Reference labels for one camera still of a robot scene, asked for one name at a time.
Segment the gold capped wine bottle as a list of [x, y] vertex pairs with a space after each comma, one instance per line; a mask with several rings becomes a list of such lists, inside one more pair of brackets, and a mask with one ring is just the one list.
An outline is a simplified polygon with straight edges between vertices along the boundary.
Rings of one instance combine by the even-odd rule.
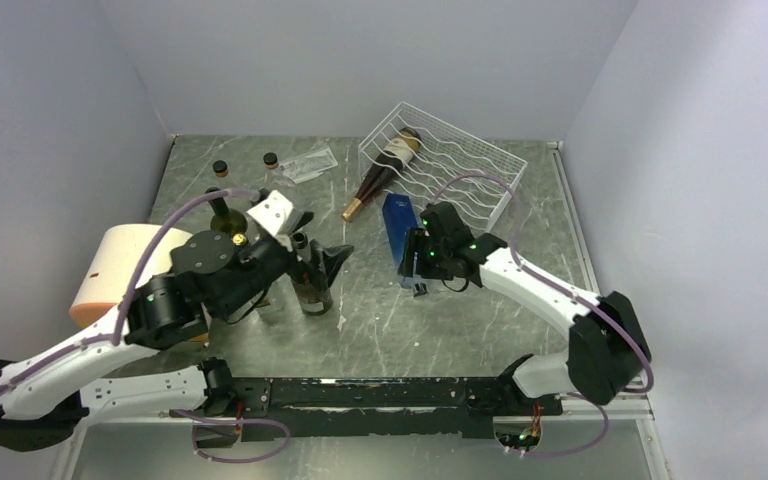
[[412, 128], [402, 128], [372, 161], [352, 200], [341, 214], [350, 222], [359, 211], [394, 181], [414, 159], [421, 146], [421, 136]]

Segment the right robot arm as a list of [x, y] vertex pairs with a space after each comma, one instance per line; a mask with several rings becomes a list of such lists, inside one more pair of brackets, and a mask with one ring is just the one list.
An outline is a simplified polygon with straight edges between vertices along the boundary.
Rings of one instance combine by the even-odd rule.
[[566, 340], [555, 354], [526, 354], [501, 374], [499, 398], [522, 414], [539, 397], [576, 393], [604, 406], [645, 375], [652, 389], [651, 352], [630, 299], [600, 295], [564, 282], [537, 267], [501, 238], [474, 235], [449, 202], [429, 205], [405, 233], [399, 272], [406, 277], [464, 280], [504, 295], [537, 314]]

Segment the brown label bottle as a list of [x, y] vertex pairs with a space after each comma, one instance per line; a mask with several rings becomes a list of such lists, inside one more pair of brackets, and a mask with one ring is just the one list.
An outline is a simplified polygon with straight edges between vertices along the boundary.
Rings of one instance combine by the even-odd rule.
[[226, 321], [228, 325], [239, 323], [251, 314], [266, 299], [269, 289], [277, 280], [262, 278], [257, 273], [251, 261], [252, 245], [239, 249], [233, 256], [231, 265], [236, 275], [234, 288], [238, 299], [234, 301], [233, 313]]

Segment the blue label water bottle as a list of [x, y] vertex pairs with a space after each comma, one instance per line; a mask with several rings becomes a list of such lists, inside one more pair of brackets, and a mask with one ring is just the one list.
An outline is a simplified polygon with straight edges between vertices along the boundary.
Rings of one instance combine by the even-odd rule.
[[418, 226], [410, 198], [406, 195], [388, 193], [382, 206], [382, 217], [399, 285], [403, 289], [411, 290], [414, 297], [426, 295], [428, 290], [425, 283], [400, 272], [407, 245], [408, 230]]

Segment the silver capped dark bottle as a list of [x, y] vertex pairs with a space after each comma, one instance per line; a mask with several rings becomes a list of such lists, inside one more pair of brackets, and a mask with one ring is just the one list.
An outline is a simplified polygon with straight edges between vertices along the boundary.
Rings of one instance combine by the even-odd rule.
[[321, 316], [333, 306], [324, 254], [316, 240], [298, 231], [290, 237], [297, 254], [297, 263], [289, 275], [302, 312], [308, 316]]

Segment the dark green wine bottle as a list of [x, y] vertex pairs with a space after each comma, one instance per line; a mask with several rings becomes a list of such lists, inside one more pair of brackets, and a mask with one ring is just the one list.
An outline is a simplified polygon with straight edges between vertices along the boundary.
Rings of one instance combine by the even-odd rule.
[[211, 199], [208, 203], [213, 211], [210, 221], [212, 230], [224, 232], [231, 237], [246, 233], [248, 220], [242, 212], [230, 208], [223, 197]]

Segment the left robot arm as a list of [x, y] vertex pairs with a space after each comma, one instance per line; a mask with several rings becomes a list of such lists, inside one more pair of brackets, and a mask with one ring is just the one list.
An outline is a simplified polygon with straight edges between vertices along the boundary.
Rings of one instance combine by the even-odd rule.
[[285, 275], [329, 287], [353, 252], [348, 244], [288, 244], [262, 236], [247, 247], [223, 232], [199, 232], [170, 252], [171, 266], [127, 293], [98, 321], [30, 359], [0, 359], [0, 446], [17, 452], [68, 439], [80, 425], [149, 411], [233, 409], [228, 364], [208, 358], [168, 374], [115, 379], [112, 372], [208, 331]]

